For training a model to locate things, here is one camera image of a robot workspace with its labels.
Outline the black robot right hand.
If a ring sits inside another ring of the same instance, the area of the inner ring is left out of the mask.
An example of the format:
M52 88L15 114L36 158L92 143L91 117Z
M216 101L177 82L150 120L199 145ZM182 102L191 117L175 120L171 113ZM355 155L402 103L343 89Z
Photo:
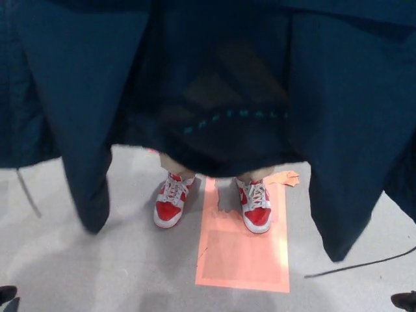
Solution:
M5 306L3 312L17 312L20 298L17 297L18 289L14 285L1 286L1 306Z

